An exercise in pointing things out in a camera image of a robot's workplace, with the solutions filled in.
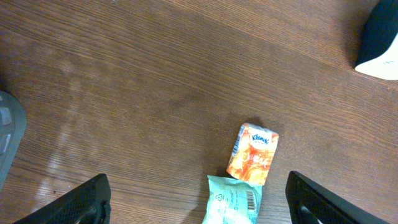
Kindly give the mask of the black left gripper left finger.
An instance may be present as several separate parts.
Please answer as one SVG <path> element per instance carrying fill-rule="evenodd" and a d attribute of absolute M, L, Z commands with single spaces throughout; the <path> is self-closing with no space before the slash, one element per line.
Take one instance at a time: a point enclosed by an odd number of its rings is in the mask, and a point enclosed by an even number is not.
<path fill-rule="evenodd" d="M 17 224 L 109 224 L 111 189 L 106 174 L 98 174 Z"/>

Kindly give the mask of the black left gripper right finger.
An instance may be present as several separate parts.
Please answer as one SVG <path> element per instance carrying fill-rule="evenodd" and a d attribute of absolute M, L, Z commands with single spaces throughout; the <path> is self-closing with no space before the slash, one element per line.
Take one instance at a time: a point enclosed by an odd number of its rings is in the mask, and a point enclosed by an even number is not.
<path fill-rule="evenodd" d="M 285 194 L 293 224 L 385 223 L 294 170 L 289 173 Z"/>

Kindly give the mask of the orange small box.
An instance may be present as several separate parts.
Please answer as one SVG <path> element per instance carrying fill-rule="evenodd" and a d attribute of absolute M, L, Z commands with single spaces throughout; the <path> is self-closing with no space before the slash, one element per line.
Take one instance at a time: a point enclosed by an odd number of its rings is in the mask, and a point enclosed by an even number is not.
<path fill-rule="evenodd" d="M 264 185 L 277 149 L 279 135 L 269 129 L 244 123 L 239 129 L 227 166 L 235 179 Z"/>

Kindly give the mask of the teal small packet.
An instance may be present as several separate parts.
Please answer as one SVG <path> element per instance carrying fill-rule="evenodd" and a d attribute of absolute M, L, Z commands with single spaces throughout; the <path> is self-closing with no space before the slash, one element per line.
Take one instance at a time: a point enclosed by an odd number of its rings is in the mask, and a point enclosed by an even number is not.
<path fill-rule="evenodd" d="M 262 186 L 209 175 L 209 198 L 203 224 L 257 224 Z"/>

